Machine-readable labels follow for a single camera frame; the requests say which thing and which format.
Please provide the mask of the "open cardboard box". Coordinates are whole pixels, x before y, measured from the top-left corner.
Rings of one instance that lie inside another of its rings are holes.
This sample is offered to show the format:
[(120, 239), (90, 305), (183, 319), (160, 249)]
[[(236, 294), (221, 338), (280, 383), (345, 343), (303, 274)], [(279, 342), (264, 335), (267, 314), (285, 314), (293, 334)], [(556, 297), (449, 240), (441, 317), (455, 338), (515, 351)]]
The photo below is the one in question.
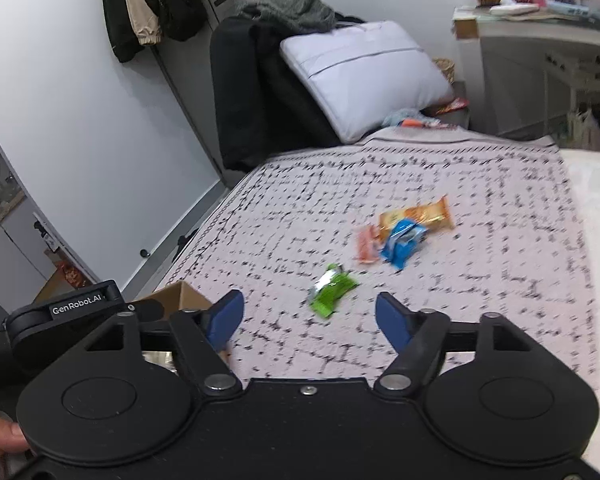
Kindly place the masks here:
[[(168, 318), (178, 310), (208, 310), (212, 307), (212, 304), (213, 302), (201, 292), (183, 281), (168, 285), (148, 296), (132, 301), (137, 313), (146, 314), (150, 320)], [(165, 344), (162, 344), (159, 350), (148, 350), (147, 344), (144, 344), (143, 358), (147, 362), (159, 365), (174, 374), (178, 372), (174, 364), (173, 353), (171, 350), (166, 350)]]

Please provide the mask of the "white desk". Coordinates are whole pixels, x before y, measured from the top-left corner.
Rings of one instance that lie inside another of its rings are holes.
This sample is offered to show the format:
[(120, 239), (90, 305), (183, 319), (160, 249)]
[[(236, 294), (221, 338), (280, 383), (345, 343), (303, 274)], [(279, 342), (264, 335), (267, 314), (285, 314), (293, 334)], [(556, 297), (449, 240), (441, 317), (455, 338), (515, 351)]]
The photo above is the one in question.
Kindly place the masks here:
[(474, 130), (509, 140), (556, 136), (580, 148), (577, 114), (600, 108), (600, 28), (558, 18), (453, 12)]

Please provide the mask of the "hanging clothes on door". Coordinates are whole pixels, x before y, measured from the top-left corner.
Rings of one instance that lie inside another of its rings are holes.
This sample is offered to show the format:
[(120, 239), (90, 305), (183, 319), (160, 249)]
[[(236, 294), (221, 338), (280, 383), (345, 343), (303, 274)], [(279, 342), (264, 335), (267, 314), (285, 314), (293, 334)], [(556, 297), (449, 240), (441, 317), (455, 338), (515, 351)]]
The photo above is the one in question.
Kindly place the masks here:
[(207, 24), (202, 0), (102, 0), (102, 12), (112, 53), (122, 64), (163, 39), (189, 40)]

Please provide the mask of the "black jacket on chair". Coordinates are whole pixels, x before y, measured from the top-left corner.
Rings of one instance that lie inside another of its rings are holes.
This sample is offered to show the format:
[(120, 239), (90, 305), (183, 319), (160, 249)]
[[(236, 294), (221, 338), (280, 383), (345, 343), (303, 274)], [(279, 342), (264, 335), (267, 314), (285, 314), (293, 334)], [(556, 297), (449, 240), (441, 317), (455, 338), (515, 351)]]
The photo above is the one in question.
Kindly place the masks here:
[(341, 144), (317, 102), (280, 55), (292, 35), (234, 15), (212, 32), (210, 63), (222, 164), (249, 172), (270, 156)]

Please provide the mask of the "dark soda bottle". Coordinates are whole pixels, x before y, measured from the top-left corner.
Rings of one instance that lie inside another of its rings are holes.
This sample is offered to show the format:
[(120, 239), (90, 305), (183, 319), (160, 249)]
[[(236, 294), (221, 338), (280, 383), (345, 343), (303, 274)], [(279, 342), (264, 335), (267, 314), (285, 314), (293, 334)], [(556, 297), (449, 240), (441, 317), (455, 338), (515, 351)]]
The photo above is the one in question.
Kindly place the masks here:
[(72, 263), (63, 261), (58, 266), (58, 270), (61, 272), (65, 281), (74, 289), (84, 288), (91, 286), (92, 284), (91, 280), (87, 278), (84, 273)]

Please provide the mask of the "white pillow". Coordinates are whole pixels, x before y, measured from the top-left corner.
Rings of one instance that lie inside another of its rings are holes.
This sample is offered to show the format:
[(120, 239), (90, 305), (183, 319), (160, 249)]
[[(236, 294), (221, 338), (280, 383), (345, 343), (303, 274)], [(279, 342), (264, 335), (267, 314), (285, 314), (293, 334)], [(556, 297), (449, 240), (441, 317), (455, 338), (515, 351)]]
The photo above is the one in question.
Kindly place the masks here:
[(454, 98), (442, 71), (393, 21), (289, 37), (280, 43), (280, 55), (344, 144), (402, 108), (419, 112)]

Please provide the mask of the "green snack packet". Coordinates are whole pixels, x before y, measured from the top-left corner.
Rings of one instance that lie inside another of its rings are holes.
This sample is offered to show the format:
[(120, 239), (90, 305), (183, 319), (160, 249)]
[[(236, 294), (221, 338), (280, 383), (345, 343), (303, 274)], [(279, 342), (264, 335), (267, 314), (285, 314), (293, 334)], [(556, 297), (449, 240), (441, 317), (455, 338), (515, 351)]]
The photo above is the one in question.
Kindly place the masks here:
[(358, 287), (358, 281), (339, 263), (330, 264), (309, 292), (309, 305), (321, 318), (330, 318), (339, 300)]

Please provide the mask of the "pink snack packet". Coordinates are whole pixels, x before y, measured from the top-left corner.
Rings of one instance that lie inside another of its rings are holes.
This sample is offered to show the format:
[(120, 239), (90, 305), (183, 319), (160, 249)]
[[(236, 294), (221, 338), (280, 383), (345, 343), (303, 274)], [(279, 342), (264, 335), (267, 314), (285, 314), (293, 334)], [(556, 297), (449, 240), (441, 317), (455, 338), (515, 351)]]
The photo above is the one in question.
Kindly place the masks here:
[(356, 260), (361, 264), (373, 264), (380, 259), (379, 229), (372, 224), (358, 228), (355, 234)]

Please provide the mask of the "grey knit garment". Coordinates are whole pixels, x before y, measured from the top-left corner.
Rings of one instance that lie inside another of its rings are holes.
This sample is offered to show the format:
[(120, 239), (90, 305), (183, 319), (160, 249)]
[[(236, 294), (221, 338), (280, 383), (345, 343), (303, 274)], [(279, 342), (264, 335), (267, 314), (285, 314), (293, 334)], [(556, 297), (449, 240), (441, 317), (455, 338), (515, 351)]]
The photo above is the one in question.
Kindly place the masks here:
[(330, 32), (338, 23), (336, 11), (322, 0), (235, 0), (236, 15), (275, 24), (291, 35)]

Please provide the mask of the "blue snack packet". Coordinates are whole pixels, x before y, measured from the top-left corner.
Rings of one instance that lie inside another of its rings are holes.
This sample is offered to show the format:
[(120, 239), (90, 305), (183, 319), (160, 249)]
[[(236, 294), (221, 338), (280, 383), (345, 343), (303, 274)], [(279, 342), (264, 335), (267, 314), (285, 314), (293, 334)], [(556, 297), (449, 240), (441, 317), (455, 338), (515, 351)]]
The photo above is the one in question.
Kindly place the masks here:
[(403, 270), (407, 260), (416, 252), (420, 243), (426, 240), (427, 235), (426, 226), (411, 219), (400, 220), (391, 230), (380, 255), (395, 268)]

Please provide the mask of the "orange snack packet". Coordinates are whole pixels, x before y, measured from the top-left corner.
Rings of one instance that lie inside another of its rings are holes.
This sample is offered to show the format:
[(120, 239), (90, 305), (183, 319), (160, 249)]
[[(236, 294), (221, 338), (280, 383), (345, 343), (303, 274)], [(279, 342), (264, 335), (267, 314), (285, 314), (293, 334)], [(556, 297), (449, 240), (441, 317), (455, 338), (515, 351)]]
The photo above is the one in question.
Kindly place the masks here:
[(379, 217), (379, 238), (386, 240), (398, 222), (404, 219), (412, 220), (432, 232), (455, 228), (448, 199), (442, 196), (434, 203), (383, 212)]

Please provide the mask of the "patterned white bed blanket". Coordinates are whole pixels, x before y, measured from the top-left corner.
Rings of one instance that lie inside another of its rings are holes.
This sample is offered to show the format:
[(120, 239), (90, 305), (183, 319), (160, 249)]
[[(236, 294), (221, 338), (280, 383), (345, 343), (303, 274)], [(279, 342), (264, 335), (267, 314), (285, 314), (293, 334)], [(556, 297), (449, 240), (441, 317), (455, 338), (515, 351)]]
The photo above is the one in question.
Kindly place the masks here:
[(210, 300), (237, 289), (242, 379), (374, 379), (394, 357), (388, 292), (455, 321), (506, 316), (588, 382), (598, 377), (583, 226), (552, 142), (381, 130), (283, 154), (247, 174), (166, 271)]

